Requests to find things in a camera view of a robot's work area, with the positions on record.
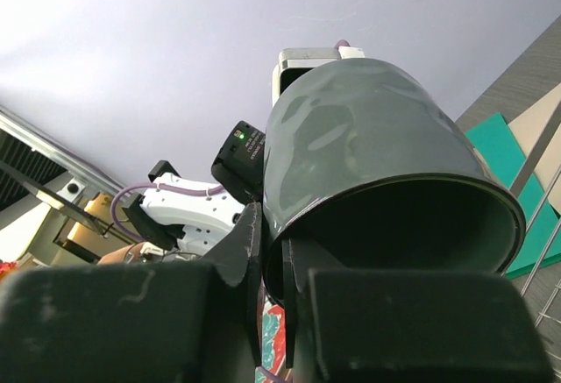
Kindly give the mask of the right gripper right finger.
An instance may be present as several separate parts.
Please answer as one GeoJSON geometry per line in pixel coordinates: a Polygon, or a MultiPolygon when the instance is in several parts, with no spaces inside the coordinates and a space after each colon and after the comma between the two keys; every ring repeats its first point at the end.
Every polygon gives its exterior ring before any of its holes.
{"type": "Polygon", "coordinates": [[[552,382],[524,300],[494,273],[348,268],[282,244],[296,382],[552,382]]]}

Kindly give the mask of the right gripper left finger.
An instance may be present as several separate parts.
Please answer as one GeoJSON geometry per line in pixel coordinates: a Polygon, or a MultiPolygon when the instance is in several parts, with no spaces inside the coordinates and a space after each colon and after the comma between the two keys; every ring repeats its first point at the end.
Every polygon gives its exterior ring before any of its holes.
{"type": "Polygon", "coordinates": [[[198,260],[35,268],[1,284],[4,382],[251,382],[262,210],[198,260]]]}

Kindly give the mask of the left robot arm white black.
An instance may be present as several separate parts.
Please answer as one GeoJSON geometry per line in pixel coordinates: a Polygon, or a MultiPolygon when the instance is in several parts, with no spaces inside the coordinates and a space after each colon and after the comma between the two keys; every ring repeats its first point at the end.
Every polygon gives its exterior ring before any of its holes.
{"type": "Polygon", "coordinates": [[[216,184],[184,179],[160,160],[147,182],[115,196],[114,224],[166,254],[204,255],[232,230],[245,205],[262,200],[265,142],[263,131],[238,122],[212,162],[216,184]]]}

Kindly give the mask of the dark grey mug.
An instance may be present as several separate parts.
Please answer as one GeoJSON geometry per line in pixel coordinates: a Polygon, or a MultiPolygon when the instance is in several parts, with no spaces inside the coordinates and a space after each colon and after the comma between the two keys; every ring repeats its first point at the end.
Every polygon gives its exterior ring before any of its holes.
{"type": "Polygon", "coordinates": [[[414,78],[336,60],[293,82],[266,126],[264,280],[283,302],[281,240],[342,265],[503,273],[522,248],[519,202],[414,78]]]}

